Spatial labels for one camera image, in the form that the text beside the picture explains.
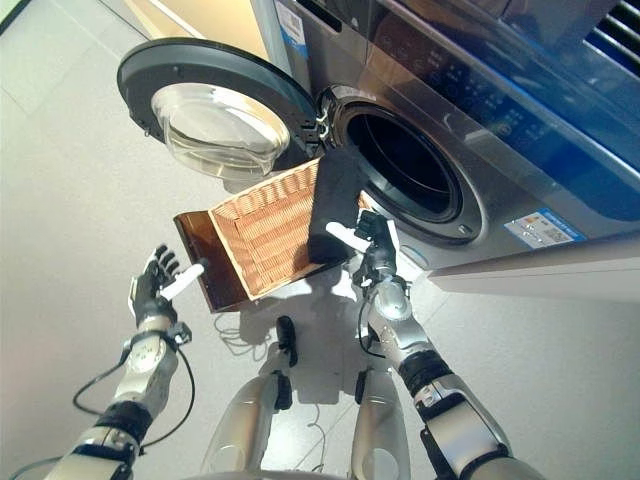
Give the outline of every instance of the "cable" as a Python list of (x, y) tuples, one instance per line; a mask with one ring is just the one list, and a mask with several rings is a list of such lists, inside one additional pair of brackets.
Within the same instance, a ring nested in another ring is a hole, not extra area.
[(327, 434), (325, 433), (324, 429), (318, 424), (318, 420), (320, 420), (320, 405), (316, 403), (315, 406), (316, 406), (316, 418), (313, 422), (307, 423), (307, 427), (316, 427), (318, 430), (320, 430), (320, 434), (322, 435), (322, 450), (320, 452), (320, 463), (315, 467), (313, 467), (311, 471), (322, 472), (322, 469), (324, 468), (324, 456), (327, 450)]
[(364, 312), (364, 307), (367, 305), (367, 303), (364, 301), (364, 299), (362, 300), (362, 307), (360, 307), (360, 313), (358, 314), (358, 342), (360, 342), (360, 348), (362, 349), (362, 351), (366, 354), (369, 354), (373, 357), (378, 357), (378, 358), (387, 358), (384, 355), (380, 355), (379, 353), (374, 353), (369, 351), (368, 348), (365, 348), (364, 343), (362, 342), (362, 313)]
[[(259, 345), (252, 345), (250, 343), (246, 343), (242, 340), (242, 336), (240, 335), (240, 328), (238, 327), (228, 327), (221, 328), (218, 326), (218, 322), (226, 318), (224, 313), (219, 314), (213, 321), (213, 328), (220, 334), (220, 340), (225, 344), (225, 346), (229, 349), (231, 354), (234, 357), (239, 357), (251, 352), (254, 362), (259, 362), (263, 360), (268, 352), (269, 347), (267, 343), (271, 340), (271, 334), (267, 332), (264, 338), (264, 342)], [(262, 353), (258, 354), (258, 347), (263, 347)]]
[(180, 420), (175, 427), (173, 427), (171, 430), (169, 430), (167, 433), (165, 433), (161, 437), (156, 438), (155, 440), (152, 440), (150, 442), (147, 442), (147, 443), (143, 444), (140, 447), (140, 456), (145, 454), (144, 449), (146, 447), (150, 447), (151, 445), (155, 445), (156, 443), (159, 443), (162, 440), (164, 440), (164, 439), (170, 437), (171, 435), (173, 435), (176, 432), (176, 430), (178, 430), (184, 424), (184, 422), (187, 421), (187, 418), (189, 418), (189, 415), (191, 415), (191, 410), (193, 410), (193, 404), (194, 404), (194, 402), (196, 400), (196, 380), (195, 380), (195, 378), (193, 378), (193, 371), (191, 370), (191, 365), (189, 364), (189, 360), (187, 360), (187, 356), (180, 349), (177, 349), (176, 352), (178, 352), (178, 354), (182, 357), (182, 361), (184, 362), (184, 366), (187, 369), (187, 373), (189, 374), (189, 381), (191, 382), (191, 400), (189, 400), (189, 407), (187, 408), (187, 412), (184, 414), (184, 417), (182, 417), (182, 420)]
[(22, 475), (24, 475), (28, 471), (33, 470), (34, 468), (42, 467), (43, 465), (55, 463), (61, 458), (62, 457), (45, 458), (44, 460), (38, 460), (37, 462), (33, 462), (33, 463), (30, 463), (29, 465), (25, 465), (24, 467), (21, 467), (15, 472), (13, 472), (9, 477), (9, 480), (18, 480)]
[[(85, 385), (83, 385), (80, 388), (80, 390), (78, 390), (76, 392), (76, 394), (73, 396), (73, 406), (76, 407), (77, 409), (82, 410), (83, 412), (89, 413), (91, 415), (102, 415), (103, 412), (99, 412), (97, 410), (93, 410), (92, 408), (85, 407), (84, 405), (82, 405), (78, 401), (78, 397), (80, 395), (82, 395), (85, 391), (87, 391), (89, 388), (94, 386), (96, 383), (100, 382), (101, 380), (104, 380), (106, 377), (108, 377), (113, 372), (115, 372), (118, 368), (120, 368), (122, 365), (124, 365), (124, 363), (127, 361), (127, 357), (129, 356), (129, 352), (130, 352), (129, 349), (124, 349), (122, 351), (122, 356), (120, 357), (120, 361), (116, 365), (111, 367), (109, 370), (101, 373), (100, 375), (92, 378), (89, 382), (87, 382)], [(165, 433), (161, 437), (156, 438), (155, 440), (152, 440), (150, 442), (147, 442), (147, 443), (143, 444), (140, 447), (140, 455), (141, 456), (145, 454), (144, 449), (146, 447), (150, 447), (151, 445), (155, 445), (156, 443), (159, 443), (162, 440), (166, 439), (167, 437), (173, 435), (176, 432), (176, 430), (178, 430), (184, 424), (184, 422), (187, 421), (187, 418), (189, 418), (189, 415), (191, 415), (191, 410), (193, 410), (193, 404), (194, 404), (195, 399), (196, 399), (196, 380), (193, 377), (193, 371), (191, 370), (191, 365), (189, 364), (189, 360), (187, 359), (187, 356), (179, 348), (176, 350), (176, 352), (180, 355), (180, 357), (182, 357), (182, 361), (184, 362), (184, 366), (187, 369), (187, 374), (189, 375), (189, 381), (191, 382), (191, 399), (189, 400), (189, 407), (187, 408), (187, 412), (184, 414), (182, 419), (178, 422), (178, 424), (175, 427), (173, 427), (171, 430), (169, 430), (167, 433)]]
[(22, 13), (22, 11), (27, 8), (27, 5), (31, 3), (31, 0), (20, 0), (19, 2), (15, 2), (15, 7), (13, 7), (4, 17), (4, 20), (0, 22), (0, 35), (2, 35), (7, 28), (13, 23), (13, 21), (18, 18), (18, 15)]
[[(187, 356), (180, 349), (178, 349), (176, 351), (182, 357), (182, 361), (184, 362), (184, 366), (187, 369), (187, 373), (189, 374), (189, 381), (191, 382), (191, 400), (189, 400), (189, 408), (187, 408), (187, 412), (182, 417), (182, 420), (180, 420), (180, 422), (178, 422), (178, 424), (175, 427), (173, 427), (171, 430), (169, 430), (167, 433), (165, 433), (161, 437), (156, 438), (155, 440), (152, 440), (150, 442), (147, 442), (147, 443), (143, 444), (140, 447), (140, 456), (145, 454), (145, 451), (144, 451), (145, 448), (150, 447), (151, 445), (155, 445), (155, 444), (161, 442), (162, 440), (165, 440), (169, 436), (173, 435), (176, 432), (176, 430), (178, 430), (184, 424), (184, 422), (187, 421), (187, 418), (189, 418), (189, 415), (191, 415), (191, 410), (193, 410), (193, 404), (194, 404), (195, 398), (196, 398), (196, 380), (193, 377), (193, 371), (191, 370), (191, 365), (189, 364), (189, 360), (187, 359)], [(108, 377), (113, 372), (115, 372), (118, 368), (120, 368), (124, 364), (126, 359), (127, 359), (127, 355), (123, 355), (123, 358), (120, 359), (120, 361), (118, 362), (117, 365), (114, 365), (113, 367), (111, 367), (106, 372), (101, 373), (97, 377), (93, 378), (90, 382), (88, 382), (80, 390), (78, 390), (78, 392), (73, 396), (73, 405), (76, 408), (79, 408), (80, 410), (82, 410), (83, 412), (91, 413), (93, 415), (102, 415), (101, 412), (98, 412), (96, 410), (93, 410), (91, 408), (87, 408), (87, 407), (81, 405), (77, 401), (78, 396), (81, 395), (84, 391), (86, 391), (91, 386), (93, 386), (96, 383), (98, 383), (100, 380)], [(58, 460), (61, 460), (61, 459), (62, 459), (62, 457), (51, 457), (51, 458), (45, 458), (44, 460), (38, 460), (37, 462), (30, 463), (29, 465), (25, 465), (24, 467), (20, 468), (16, 472), (14, 472), (9, 477), (9, 480), (18, 480), (22, 475), (24, 475), (25, 473), (27, 473), (30, 470), (33, 470), (34, 468), (38, 468), (38, 467), (41, 467), (43, 465), (48, 465), (49, 463), (54, 463), (54, 462), (57, 462)]]
[(98, 410), (94, 410), (93, 408), (85, 407), (84, 405), (82, 405), (78, 401), (78, 398), (84, 392), (86, 392), (91, 387), (93, 387), (96, 383), (104, 380), (109, 375), (111, 375), (113, 372), (118, 370), (122, 365), (124, 365), (124, 362), (127, 361), (127, 357), (129, 356), (129, 352), (130, 352), (129, 349), (127, 349), (127, 348), (123, 349), (122, 350), (122, 355), (120, 355), (120, 360), (118, 361), (117, 364), (115, 364), (109, 370), (107, 370), (105, 372), (102, 372), (100, 375), (97, 375), (97, 376), (93, 377), (91, 380), (89, 380), (87, 383), (85, 383), (82, 387), (80, 387), (80, 389), (73, 396), (73, 400), (71, 401), (73, 403), (73, 406), (76, 407), (78, 410), (81, 410), (81, 411), (83, 411), (85, 413), (88, 413), (90, 415), (98, 415), (98, 416), (102, 415), (104, 412), (99, 412)]

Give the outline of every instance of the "washing machine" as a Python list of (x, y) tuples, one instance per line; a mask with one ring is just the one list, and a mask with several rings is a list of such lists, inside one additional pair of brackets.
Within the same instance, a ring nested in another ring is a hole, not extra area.
[(640, 230), (637, 0), (273, 5), (291, 75), (196, 39), (123, 59), (132, 119), (182, 163), (256, 181), (357, 145), (425, 269)]

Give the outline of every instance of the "black cloth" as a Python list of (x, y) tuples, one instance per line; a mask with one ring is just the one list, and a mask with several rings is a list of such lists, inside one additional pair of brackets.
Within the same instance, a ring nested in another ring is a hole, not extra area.
[(355, 228), (358, 197), (365, 185), (365, 176), (359, 167), (362, 162), (366, 159), (352, 146), (331, 149), (318, 163), (307, 243), (309, 260), (313, 263), (342, 262), (353, 254), (325, 227), (329, 222), (340, 222)]

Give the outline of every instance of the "wicker basket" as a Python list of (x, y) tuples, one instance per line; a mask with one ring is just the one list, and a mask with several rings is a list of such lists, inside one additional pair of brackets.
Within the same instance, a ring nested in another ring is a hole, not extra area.
[[(209, 216), (249, 299), (298, 280), (322, 265), (309, 262), (307, 241), (318, 160), (225, 200)], [(361, 196), (360, 206), (367, 202)]]

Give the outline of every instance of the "gray tile floor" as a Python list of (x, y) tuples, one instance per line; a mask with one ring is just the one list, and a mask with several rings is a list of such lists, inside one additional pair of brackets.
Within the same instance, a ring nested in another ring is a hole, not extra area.
[[(33, 0), (0, 37), (1, 478), (63, 453), (91, 423), (70, 398), (117, 359), (133, 331), (130, 276), (159, 242), (184, 258), (172, 217), (228, 195), (129, 120), (115, 72), (142, 40), (89, 0)], [(264, 466), (310, 470), (322, 462), (343, 476), (357, 415), (354, 375), (365, 360), (349, 330), (355, 304), (328, 291), (340, 278), (298, 282), (242, 315), (212, 316), (195, 287), (178, 298), (194, 331), (185, 351), (196, 404), (183, 429), (139, 459), (137, 478), (198, 472), (227, 402), (262, 364), (279, 313), (297, 322), (301, 363), (292, 374), (296, 404), (274, 418)], [(640, 478), (636, 306), (447, 294), (426, 277), (413, 298), (441, 353), (518, 456), (549, 478)], [(104, 404), (114, 381), (87, 403)], [(180, 418), (188, 392), (179, 367), (150, 438)], [(417, 415), (401, 396), (413, 477), (433, 477)], [(309, 426), (318, 411), (325, 442)]]

